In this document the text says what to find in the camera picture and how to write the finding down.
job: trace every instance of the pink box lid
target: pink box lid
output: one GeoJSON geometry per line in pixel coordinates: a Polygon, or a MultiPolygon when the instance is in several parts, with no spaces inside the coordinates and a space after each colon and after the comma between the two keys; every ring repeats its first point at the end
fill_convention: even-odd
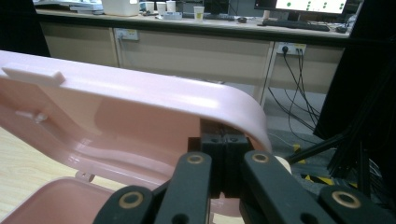
{"type": "Polygon", "coordinates": [[[150,189],[168,180],[200,119],[271,151],[262,108],[237,89],[0,51],[0,125],[81,172],[150,189]]]}

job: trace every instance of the pink container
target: pink container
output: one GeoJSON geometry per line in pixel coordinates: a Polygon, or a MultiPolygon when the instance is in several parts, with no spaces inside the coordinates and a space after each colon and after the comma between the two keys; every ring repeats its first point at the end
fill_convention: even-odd
{"type": "MultiPolygon", "coordinates": [[[[7,51],[0,67],[0,125],[78,172],[49,182],[3,223],[92,223],[112,190],[89,177],[157,188],[189,137],[199,137],[200,119],[271,151],[261,107],[234,88],[7,51]]],[[[213,212],[238,213],[237,200],[211,204],[213,212]]]]}

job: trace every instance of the wall socket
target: wall socket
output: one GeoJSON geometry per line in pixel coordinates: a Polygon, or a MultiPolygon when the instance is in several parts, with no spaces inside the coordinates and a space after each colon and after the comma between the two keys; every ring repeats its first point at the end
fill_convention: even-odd
{"type": "Polygon", "coordinates": [[[303,50],[303,55],[305,54],[306,44],[295,44],[295,43],[287,43],[287,42],[280,42],[279,47],[277,48],[277,53],[283,54],[283,47],[288,47],[288,52],[286,54],[290,55],[298,55],[297,49],[303,50]]]}
{"type": "Polygon", "coordinates": [[[139,40],[137,30],[114,28],[114,32],[116,33],[116,38],[119,39],[139,40]]]}

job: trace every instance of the cabinet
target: cabinet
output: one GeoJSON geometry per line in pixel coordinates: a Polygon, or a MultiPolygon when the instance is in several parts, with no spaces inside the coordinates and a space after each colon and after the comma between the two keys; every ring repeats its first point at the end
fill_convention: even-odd
{"type": "MultiPolygon", "coordinates": [[[[109,27],[50,22],[41,26],[54,58],[225,83],[262,105],[267,87],[296,87],[273,41],[154,31],[138,31],[138,40],[125,40],[109,27]]],[[[306,91],[327,92],[342,53],[342,48],[307,46],[306,91]]],[[[297,56],[288,55],[288,63],[298,76],[297,56]]]]}

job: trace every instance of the white container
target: white container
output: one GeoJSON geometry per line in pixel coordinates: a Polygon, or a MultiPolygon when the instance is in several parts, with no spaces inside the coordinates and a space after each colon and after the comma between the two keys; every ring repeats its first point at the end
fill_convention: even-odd
{"type": "Polygon", "coordinates": [[[111,16],[139,15],[139,0],[102,0],[103,11],[111,16]]]}
{"type": "Polygon", "coordinates": [[[146,1],[146,11],[150,11],[151,13],[154,13],[154,2],[146,1]]]}
{"type": "Polygon", "coordinates": [[[166,11],[166,3],[165,2],[157,2],[157,11],[160,16],[162,16],[166,11]]]}
{"type": "Polygon", "coordinates": [[[176,2],[175,1],[166,1],[166,11],[176,12],[176,2]]]}

